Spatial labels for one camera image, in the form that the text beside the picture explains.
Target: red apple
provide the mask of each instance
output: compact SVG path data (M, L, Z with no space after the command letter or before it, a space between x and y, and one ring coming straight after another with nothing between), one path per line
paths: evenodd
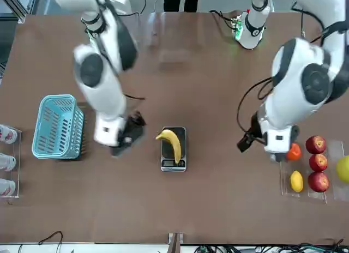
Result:
M315 192L325 192L329 188L329 179L323 172L313 172L308 177L308 185Z
M323 137L312 136L306 141L305 147L311 154L320 154L326 149L326 141Z
M321 172L327 168L327 159L322 154L311 155L309 159L309 166L312 170Z

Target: yellow lemon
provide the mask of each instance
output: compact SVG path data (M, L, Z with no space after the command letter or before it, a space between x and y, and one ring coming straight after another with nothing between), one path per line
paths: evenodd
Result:
M295 192L301 192L303 190L303 177L295 170L291 175L291 187Z

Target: digital scale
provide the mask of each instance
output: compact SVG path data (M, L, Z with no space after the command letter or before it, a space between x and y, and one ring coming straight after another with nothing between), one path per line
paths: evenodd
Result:
M180 143L180 161L176 165L175 155L169 141L161 140L161 170L164 172L184 172L186 170L186 129L182 126L166 126L163 128L172 130Z

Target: blue plastic basket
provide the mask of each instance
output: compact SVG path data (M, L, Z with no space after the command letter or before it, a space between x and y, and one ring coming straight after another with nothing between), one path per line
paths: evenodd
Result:
M75 159L80 153L83 113L72 95L48 95L40 103L32 144L38 159Z

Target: black pants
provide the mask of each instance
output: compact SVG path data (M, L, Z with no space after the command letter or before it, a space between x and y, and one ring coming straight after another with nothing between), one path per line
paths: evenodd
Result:
M196 12L198 0L185 0L184 11ZM164 11L179 11L180 0L164 0Z

